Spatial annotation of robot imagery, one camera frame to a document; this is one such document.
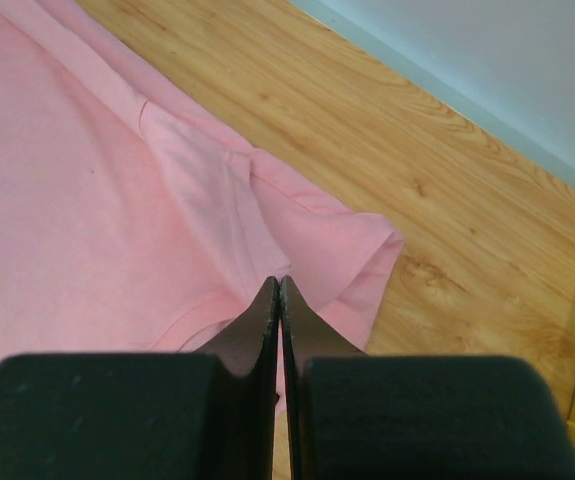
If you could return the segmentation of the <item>pink t shirt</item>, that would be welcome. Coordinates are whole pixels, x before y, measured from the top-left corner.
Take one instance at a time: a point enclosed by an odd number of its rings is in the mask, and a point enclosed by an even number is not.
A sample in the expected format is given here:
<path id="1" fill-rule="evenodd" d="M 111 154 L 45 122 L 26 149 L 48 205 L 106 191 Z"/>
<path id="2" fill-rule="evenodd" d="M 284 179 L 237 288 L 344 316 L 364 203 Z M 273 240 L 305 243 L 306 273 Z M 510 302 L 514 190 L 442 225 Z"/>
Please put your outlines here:
<path id="1" fill-rule="evenodd" d="M 191 351 L 270 276 L 364 347 L 402 248 L 76 3 L 0 1 L 0 361 Z"/>

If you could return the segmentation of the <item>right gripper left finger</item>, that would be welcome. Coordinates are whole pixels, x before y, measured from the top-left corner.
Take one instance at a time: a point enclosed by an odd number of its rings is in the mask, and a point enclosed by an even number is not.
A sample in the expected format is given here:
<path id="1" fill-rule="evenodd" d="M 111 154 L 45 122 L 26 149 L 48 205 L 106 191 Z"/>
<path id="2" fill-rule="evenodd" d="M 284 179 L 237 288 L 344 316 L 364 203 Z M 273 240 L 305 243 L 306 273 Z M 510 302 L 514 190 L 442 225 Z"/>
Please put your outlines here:
<path id="1" fill-rule="evenodd" d="M 0 362 L 0 479 L 268 479 L 280 286 L 192 353 Z"/>

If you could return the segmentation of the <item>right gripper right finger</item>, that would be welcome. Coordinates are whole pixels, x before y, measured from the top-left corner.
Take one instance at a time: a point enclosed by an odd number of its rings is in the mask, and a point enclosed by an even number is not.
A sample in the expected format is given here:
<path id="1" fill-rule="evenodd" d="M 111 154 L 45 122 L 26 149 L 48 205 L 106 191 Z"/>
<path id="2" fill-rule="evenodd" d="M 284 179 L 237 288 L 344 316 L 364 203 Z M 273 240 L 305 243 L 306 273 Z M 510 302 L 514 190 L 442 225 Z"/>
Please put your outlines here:
<path id="1" fill-rule="evenodd" d="M 522 359 L 370 356 L 281 283 L 296 479 L 575 479 L 553 395 Z"/>

